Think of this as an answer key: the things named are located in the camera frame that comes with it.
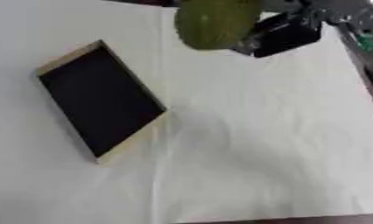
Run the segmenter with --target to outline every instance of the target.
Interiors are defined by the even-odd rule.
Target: green ball
[[[175,18],[180,39],[197,50],[227,49],[259,20],[260,0],[184,0]]]

